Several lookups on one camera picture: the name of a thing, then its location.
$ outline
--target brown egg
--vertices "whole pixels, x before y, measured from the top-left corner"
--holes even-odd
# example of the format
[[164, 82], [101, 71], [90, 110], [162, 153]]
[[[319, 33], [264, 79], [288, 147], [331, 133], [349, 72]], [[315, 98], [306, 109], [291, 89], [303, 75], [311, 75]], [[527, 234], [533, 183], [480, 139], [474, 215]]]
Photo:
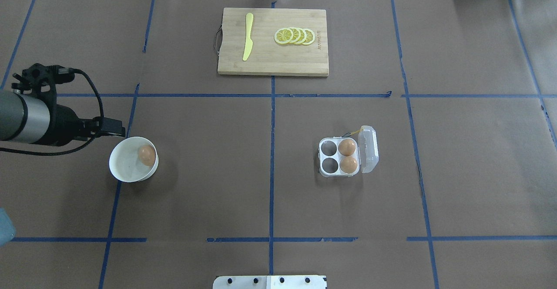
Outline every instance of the brown egg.
[[353, 158], [352, 156], [343, 158], [342, 161], [340, 161], [340, 169], [347, 174], [352, 174], [356, 171], [356, 168], [358, 168], [358, 162], [356, 161], [356, 158]]
[[351, 156], [356, 151], [356, 142], [348, 138], [344, 139], [339, 144], [339, 152], [344, 156]]
[[152, 146], [144, 145], [139, 148], [138, 156], [141, 163], [145, 166], [153, 167], [155, 165], [155, 158], [157, 158], [157, 154]]

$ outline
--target blue tape line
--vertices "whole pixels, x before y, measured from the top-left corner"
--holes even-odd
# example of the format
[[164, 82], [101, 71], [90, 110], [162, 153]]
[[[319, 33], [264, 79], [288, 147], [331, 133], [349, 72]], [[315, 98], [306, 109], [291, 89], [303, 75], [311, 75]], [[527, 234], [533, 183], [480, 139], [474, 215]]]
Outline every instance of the blue tape line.
[[108, 264], [108, 254], [110, 253], [110, 242], [106, 243], [106, 247], [105, 247], [105, 255], [104, 255], [104, 259], [103, 259], [103, 267], [101, 269], [101, 276], [99, 278], [99, 289], [103, 289], [104, 286], [104, 277], [106, 275], [106, 265]]
[[[353, 242], [358, 240], [358, 237], [317, 237], [317, 238], [277, 238], [273, 237], [274, 242]], [[270, 238], [259, 237], [259, 238], [207, 238], [209, 243], [219, 243], [219, 242], [269, 242]]]
[[143, 53], [147, 51], [147, 41], [149, 39], [149, 31], [151, 30], [151, 20], [153, 19], [154, 8], [155, 8], [155, 0], [151, 0], [151, 9], [149, 10], [149, 19], [147, 20], [147, 29], [145, 31], [145, 44], [143, 44]]
[[275, 242], [354, 242], [358, 237], [275, 238]]
[[[103, 98], [131, 98], [134, 95], [131, 93], [100, 93]], [[95, 97], [93, 93], [58, 93], [58, 97], [82, 98], [82, 97]]]
[[110, 242], [147, 242], [147, 238], [110, 238]]
[[273, 275], [273, 242], [275, 237], [275, 77], [271, 76], [271, 175], [269, 187], [269, 275]]
[[543, 107], [545, 121], [547, 122], [547, 127], [549, 128], [549, 133], [551, 134], [551, 138], [553, 139], [553, 145], [555, 146], [555, 150], [557, 150], [557, 138], [555, 137], [555, 130], [553, 130], [553, 125], [551, 124], [551, 119], [549, 118], [549, 114], [547, 114], [547, 107], [545, 107], [544, 99], [541, 97], [541, 90], [540, 86], [537, 83], [537, 77], [534, 73], [534, 68], [532, 67], [532, 63], [530, 61], [530, 57], [528, 55], [528, 51], [526, 50], [526, 46], [524, 45], [524, 40], [522, 37], [522, 33], [520, 31], [519, 23], [517, 21], [517, 16], [515, 15], [515, 8], [513, 6], [513, 0], [509, 1], [509, 7], [511, 9], [511, 14], [513, 15], [513, 23], [515, 24], [515, 29], [517, 30], [517, 35], [519, 37], [520, 46], [523, 49], [524, 57], [528, 63], [528, 69], [530, 70], [530, 74], [532, 76], [532, 80], [534, 81], [534, 86], [536, 87], [537, 95], [540, 99], [541, 107]]
[[269, 242], [269, 238], [267, 238], [267, 237], [260, 237], [260, 238], [207, 238], [207, 242], [209, 242], [209, 243], [218, 243], [218, 242]]
[[21, 38], [23, 37], [23, 33], [25, 32], [25, 27], [29, 21], [29, 17], [31, 16], [31, 11], [33, 10], [34, 2], [36, 0], [31, 0], [31, 4], [29, 5], [29, 9], [27, 10], [27, 15], [25, 16], [25, 20], [23, 21], [23, 25], [20, 30], [20, 35], [17, 37], [16, 45], [13, 47], [12, 57], [10, 57], [10, 62], [8, 63], [8, 67], [6, 67], [6, 73], [4, 73], [4, 79], [2, 79], [2, 85], [0, 85], [0, 90], [4, 89], [6, 85], [6, 81], [8, 80], [8, 74], [12, 69], [13, 60], [16, 58], [16, 53], [18, 47], [20, 47]]
[[134, 100], [131, 103], [130, 120], [128, 121], [128, 129], [126, 130], [126, 138], [130, 137], [131, 124], [134, 122], [135, 106], [137, 105], [139, 96], [139, 83], [135, 86]]
[[403, 98], [539, 98], [535, 94], [402, 94]]
[[[109, 238], [15, 237], [12, 242], [107, 242]], [[147, 238], [111, 238], [111, 242], [147, 242]]]
[[[101, 93], [101, 97], [109, 98], [131, 98], [131, 93]], [[294, 93], [275, 94], [275, 98], [388, 98], [392, 91], [376, 94], [320, 94], [320, 93]], [[59, 97], [95, 97], [92, 93], [60, 93]], [[270, 98], [272, 94], [267, 93], [139, 93], [142, 98]]]
[[[461, 235], [431, 237], [432, 241], [557, 241], [557, 235]], [[428, 237], [408, 237], [406, 241], [428, 241]]]
[[384, 94], [315, 94], [315, 93], [295, 93], [295, 94], [276, 94], [277, 98], [388, 98], [393, 94], [388, 91]]
[[439, 279], [437, 277], [437, 264], [435, 262], [435, 253], [433, 250], [433, 241], [431, 240], [431, 227], [429, 224], [429, 211], [427, 209], [427, 201], [426, 201], [426, 190], [423, 185], [423, 178], [422, 178], [422, 166], [419, 161], [419, 152], [418, 152], [418, 142], [416, 141], [416, 130], [414, 130], [414, 118], [412, 117], [412, 106], [410, 105], [410, 98], [408, 98], [409, 90], [408, 90], [408, 81], [406, 79], [406, 71], [404, 70], [404, 64], [402, 63], [402, 45], [400, 42], [400, 32], [398, 30], [398, 20], [396, 19], [396, 7], [394, 5], [394, 0], [390, 0], [391, 8], [393, 10], [393, 22], [394, 22], [394, 31], [396, 34], [396, 45], [398, 46], [398, 57], [400, 60], [400, 72], [402, 73], [402, 79], [404, 79], [404, 93], [406, 95], [406, 108], [408, 109], [408, 118], [410, 120], [410, 132], [412, 132], [412, 144], [414, 146], [414, 158], [416, 159], [416, 164], [418, 166], [419, 172], [419, 185], [422, 190], [422, 208], [423, 208], [423, 217], [424, 221], [426, 222], [426, 232], [428, 237], [428, 245], [429, 245], [429, 259], [431, 261], [431, 269], [433, 273], [433, 283], [436, 289], [439, 289]]
[[145, 98], [270, 98], [270, 94], [142, 93]]
[[[137, 105], [138, 94], [139, 94], [139, 83], [135, 86], [134, 100], [131, 103], [130, 119], [128, 121], [128, 130], [126, 132], [126, 138], [128, 138], [129, 135], [130, 135], [131, 124], [134, 121], [135, 106]], [[112, 239], [112, 235], [113, 235], [113, 231], [114, 231], [114, 222], [116, 221], [116, 212], [117, 212], [117, 209], [118, 209], [118, 201], [120, 199], [121, 188], [122, 188], [122, 182], [118, 181], [118, 183], [116, 185], [116, 194], [114, 195], [114, 204], [113, 204], [113, 207], [112, 207], [112, 214], [110, 215], [110, 225], [109, 225], [109, 229], [108, 229], [108, 240], [106, 242], [106, 247], [105, 247], [103, 267], [101, 268], [101, 276], [100, 276], [100, 279], [99, 279], [99, 289], [102, 289], [103, 285], [104, 285], [104, 278], [105, 278], [105, 275], [106, 275], [106, 266], [108, 265], [108, 257], [109, 257], [109, 254], [110, 254], [110, 244], [111, 244], [111, 239]]]
[[106, 242], [107, 238], [15, 237], [12, 242]]

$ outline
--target white bowl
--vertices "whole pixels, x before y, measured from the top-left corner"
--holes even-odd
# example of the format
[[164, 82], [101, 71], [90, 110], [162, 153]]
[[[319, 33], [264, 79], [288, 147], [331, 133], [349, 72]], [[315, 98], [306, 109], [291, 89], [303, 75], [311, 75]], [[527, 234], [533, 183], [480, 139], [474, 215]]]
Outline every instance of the white bowl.
[[[155, 149], [155, 165], [145, 166], [138, 156], [138, 150], [144, 145]], [[110, 154], [109, 168], [113, 176], [122, 182], [143, 181], [151, 177], [159, 166], [159, 153], [153, 142], [142, 137], [131, 137], [120, 142]]]

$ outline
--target cutting board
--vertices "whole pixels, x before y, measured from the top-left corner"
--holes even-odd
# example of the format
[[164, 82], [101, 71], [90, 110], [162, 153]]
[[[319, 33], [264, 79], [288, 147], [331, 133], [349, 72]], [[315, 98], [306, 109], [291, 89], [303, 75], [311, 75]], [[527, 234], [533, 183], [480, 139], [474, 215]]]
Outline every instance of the cutting board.
[[[243, 61], [245, 14], [253, 14], [253, 49]], [[280, 45], [275, 32], [280, 28], [312, 29], [316, 39], [311, 45]], [[222, 44], [218, 73], [226, 75], [329, 75], [327, 13], [307, 9], [225, 8], [222, 16]]]

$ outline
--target egg carton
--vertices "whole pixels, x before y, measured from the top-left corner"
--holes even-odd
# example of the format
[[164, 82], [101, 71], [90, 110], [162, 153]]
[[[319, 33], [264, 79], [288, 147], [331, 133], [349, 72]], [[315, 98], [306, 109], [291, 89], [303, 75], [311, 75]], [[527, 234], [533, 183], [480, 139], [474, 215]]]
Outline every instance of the egg carton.
[[[351, 138], [323, 138], [319, 141], [318, 158], [319, 173], [324, 177], [352, 177], [360, 170], [363, 173], [372, 172], [379, 162], [379, 150], [377, 148], [377, 134], [371, 126], [362, 126], [358, 133], [356, 150], [350, 156], [344, 156], [339, 152], [339, 144]], [[352, 157], [356, 159], [356, 170], [351, 173], [344, 172], [340, 168], [343, 159]]]

